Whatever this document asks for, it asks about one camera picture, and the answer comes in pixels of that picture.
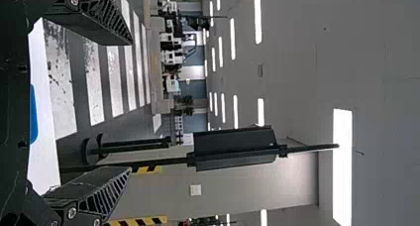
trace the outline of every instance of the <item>industrial machine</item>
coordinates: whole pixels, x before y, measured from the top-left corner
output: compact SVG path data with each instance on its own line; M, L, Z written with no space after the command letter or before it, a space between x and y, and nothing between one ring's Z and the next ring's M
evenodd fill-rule
M173 33L159 34L160 49L163 51L174 51L182 49L182 38L175 38Z

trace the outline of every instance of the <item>concrete floor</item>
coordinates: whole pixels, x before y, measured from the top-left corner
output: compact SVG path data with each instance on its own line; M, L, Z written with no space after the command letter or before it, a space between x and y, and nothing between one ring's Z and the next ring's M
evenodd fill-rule
M115 0L134 44L102 47L45 21L52 112L59 164L80 165L80 145L100 133L107 141L154 138L150 45L144 0ZM63 177L65 182L71 177Z

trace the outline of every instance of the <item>white wall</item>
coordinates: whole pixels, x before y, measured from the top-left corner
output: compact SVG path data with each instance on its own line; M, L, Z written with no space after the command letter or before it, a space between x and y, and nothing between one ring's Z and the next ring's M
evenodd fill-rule
M226 215L219 216L226 222ZM319 210L315 205L299 206L293 208L274 209L267 211L267 226L322 226L319 219ZM259 211L231 214L231 224L234 226L260 226L261 214Z

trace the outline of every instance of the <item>gray floor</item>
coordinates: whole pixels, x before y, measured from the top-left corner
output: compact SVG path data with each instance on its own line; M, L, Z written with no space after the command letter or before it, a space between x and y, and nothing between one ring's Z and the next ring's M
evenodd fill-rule
M142 35L143 23L143 0L128 0L130 13L133 11L139 15L140 32L135 34L135 24L131 15L131 30L133 39L136 35ZM121 0L116 0L121 7ZM137 108L130 110L128 95L128 85L126 71L127 62L125 60L125 48L119 47L119 71L121 76L121 115L116 116L113 112L113 99L111 98L110 66L108 62L107 48L93 46L86 49L86 41L72 31L58 28L56 25L45 21L46 41L48 42L49 72L52 90L52 110L54 115L55 135L57 138L57 150L59 164L64 166L80 165L80 146L86 138L96 138L100 133L105 133L107 141L126 141L136 139L147 139L159 136L159 132L154 132L154 123L151 104L146 103L142 106L141 98L146 99L146 88L139 88L139 85L146 84L146 64L137 63L143 61L143 57L133 56L133 77L135 103ZM137 71L143 73L142 83L137 79ZM98 84L92 92L90 74L96 73ZM99 115L95 115L93 107L101 109ZM71 176L63 176L62 181L66 182Z

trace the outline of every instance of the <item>black metal rod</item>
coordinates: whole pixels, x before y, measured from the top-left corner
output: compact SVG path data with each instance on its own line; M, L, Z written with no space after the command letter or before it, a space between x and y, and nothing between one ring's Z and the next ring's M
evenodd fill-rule
M205 162L205 161L239 159L239 158L256 157L256 156L272 156L272 155L276 156L278 155L278 153L279 153L278 148L270 148L270 149L246 151L246 152L196 156L195 160L197 162Z
M308 152L318 152L318 151L324 151L324 150L338 149L339 147L340 146L336 144L313 145L313 146L288 148L287 152L289 154L308 153Z
M168 148L168 144L143 144L135 145L128 147L102 147L100 149L94 149L89 152L89 155L99 155L99 154L116 154L116 153L125 153L132 151L144 151L144 150L154 150L154 149L165 149Z
M147 144L161 144L165 142L170 142L170 139L147 139L147 140L134 140L134 141L121 141L121 142L110 142L103 143L101 147L112 148L112 147L124 147L124 146L139 146Z
M150 161L142 161L142 162L127 162L127 163L117 163L117 164L107 164L107 165L60 168L59 172L60 173L85 172L85 171L99 169L101 167L131 167L135 169L135 168L148 167L148 166L183 165L187 163L188 163L188 158L161 159L161 160L150 160Z

